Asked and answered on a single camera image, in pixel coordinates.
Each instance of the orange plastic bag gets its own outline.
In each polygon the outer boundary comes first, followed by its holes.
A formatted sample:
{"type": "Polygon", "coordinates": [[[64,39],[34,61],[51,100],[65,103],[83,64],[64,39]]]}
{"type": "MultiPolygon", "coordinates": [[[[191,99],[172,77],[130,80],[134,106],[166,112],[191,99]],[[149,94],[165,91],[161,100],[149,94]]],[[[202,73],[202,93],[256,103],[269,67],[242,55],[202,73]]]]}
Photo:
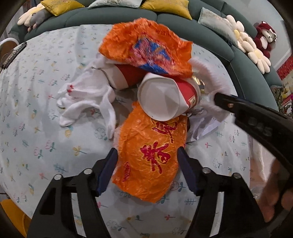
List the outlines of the orange plastic bag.
{"type": "Polygon", "coordinates": [[[159,122],[151,119],[138,102],[133,105],[121,127],[112,181],[121,190],[155,203],[177,173],[177,149],[185,145],[187,117],[159,122]]]}
{"type": "Polygon", "coordinates": [[[99,52],[108,59],[154,74],[189,78],[191,47],[191,41],[181,40],[168,27],[139,18],[115,24],[103,39],[99,52]]]}

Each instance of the finger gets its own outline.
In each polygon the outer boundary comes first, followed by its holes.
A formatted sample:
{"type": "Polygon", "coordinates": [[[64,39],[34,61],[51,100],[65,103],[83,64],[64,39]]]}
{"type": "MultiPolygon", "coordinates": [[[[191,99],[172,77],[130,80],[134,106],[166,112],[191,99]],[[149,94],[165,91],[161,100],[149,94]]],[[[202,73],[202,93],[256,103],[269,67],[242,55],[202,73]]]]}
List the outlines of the finger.
{"type": "Polygon", "coordinates": [[[280,170],[280,162],[277,159],[275,159],[274,162],[272,163],[271,173],[278,174],[279,170],[280,170]]]}
{"type": "Polygon", "coordinates": [[[287,211],[290,211],[292,206],[293,206],[293,188],[287,190],[282,199],[281,199],[281,204],[284,209],[287,211]]]}
{"type": "Polygon", "coordinates": [[[265,196],[262,196],[258,202],[258,206],[261,210],[261,213],[263,214],[265,222],[269,222],[274,217],[275,207],[268,204],[265,196]]]}
{"type": "Polygon", "coordinates": [[[277,185],[277,174],[279,169],[280,163],[277,160],[275,160],[271,167],[271,174],[268,179],[268,182],[264,187],[260,200],[258,202],[265,222],[269,222],[274,217],[274,205],[277,203],[279,198],[279,189],[277,185]]]}
{"type": "Polygon", "coordinates": [[[267,199],[269,206],[276,205],[279,199],[278,175],[271,173],[267,185],[263,189],[263,196],[267,199]]]}

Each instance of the wall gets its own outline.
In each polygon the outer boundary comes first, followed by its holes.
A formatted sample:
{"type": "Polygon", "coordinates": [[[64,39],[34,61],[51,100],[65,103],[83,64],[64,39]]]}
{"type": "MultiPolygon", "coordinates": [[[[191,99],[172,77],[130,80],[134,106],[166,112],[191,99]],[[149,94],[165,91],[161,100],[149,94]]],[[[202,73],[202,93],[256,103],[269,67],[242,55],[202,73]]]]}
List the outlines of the wall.
{"type": "Polygon", "coordinates": [[[282,23],[282,17],[267,0],[225,0],[245,16],[253,25],[267,22],[277,33],[277,41],[272,45],[270,61],[277,70],[291,55],[290,42],[282,23]]]}

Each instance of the white cloth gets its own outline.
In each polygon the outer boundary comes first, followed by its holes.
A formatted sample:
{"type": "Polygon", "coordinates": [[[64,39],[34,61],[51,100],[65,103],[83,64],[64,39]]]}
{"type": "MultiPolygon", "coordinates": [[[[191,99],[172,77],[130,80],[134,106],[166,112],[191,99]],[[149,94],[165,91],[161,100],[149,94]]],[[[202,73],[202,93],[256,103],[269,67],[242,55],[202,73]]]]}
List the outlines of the white cloth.
{"type": "Polygon", "coordinates": [[[229,112],[214,104],[214,96],[216,93],[230,95],[230,87],[227,81],[219,76],[217,71],[214,70],[213,65],[201,61],[198,57],[191,58],[189,63],[196,77],[205,84],[205,93],[209,94],[209,100],[203,98],[200,101],[200,106],[213,115],[219,122],[222,122],[228,116],[229,112]]]}
{"type": "Polygon", "coordinates": [[[112,138],[116,115],[111,103],[115,100],[115,93],[100,70],[105,66],[105,60],[107,59],[98,53],[74,82],[64,84],[59,90],[57,105],[65,108],[59,119],[60,126],[73,124],[84,109],[94,107],[100,110],[105,119],[107,137],[112,138]]]}

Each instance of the floral bedsheet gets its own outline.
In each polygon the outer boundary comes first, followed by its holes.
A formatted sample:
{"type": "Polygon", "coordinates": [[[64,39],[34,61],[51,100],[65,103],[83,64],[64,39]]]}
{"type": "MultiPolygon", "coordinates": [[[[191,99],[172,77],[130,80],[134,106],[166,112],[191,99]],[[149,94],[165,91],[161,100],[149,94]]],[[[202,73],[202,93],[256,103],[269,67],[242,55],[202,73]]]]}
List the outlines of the floral bedsheet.
{"type": "MultiPolygon", "coordinates": [[[[0,74],[0,184],[30,217],[55,174],[73,176],[103,159],[113,142],[106,137],[98,110],[85,110],[78,121],[61,128],[56,106],[60,87],[77,78],[96,55],[98,44],[111,25],[81,25],[45,32],[27,42],[27,47],[0,74]]],[[[208,50],[193,44],[192,56],[214,69],[236,91],[222,63],[208,50]]],[[[113,103],[117,123],[131,112],[136,90],[116,92],[113,103]]],[[[230,115],[218,128],[189,143],[190,157],[216,173],[239,172],[249,184],[247,134],[233,124],[230,115]]],[[[223,194],[219,194],[213,231],[219,230],[223,194]]],[[[155,204],[141,201],[109,183],[97,198],[112,238],[184,237],[199,198],[189,191],[178,171],[170,190],[155,204]]],[[[72,195],[77,230],[84,235],[76,194],[72,195]]]]}

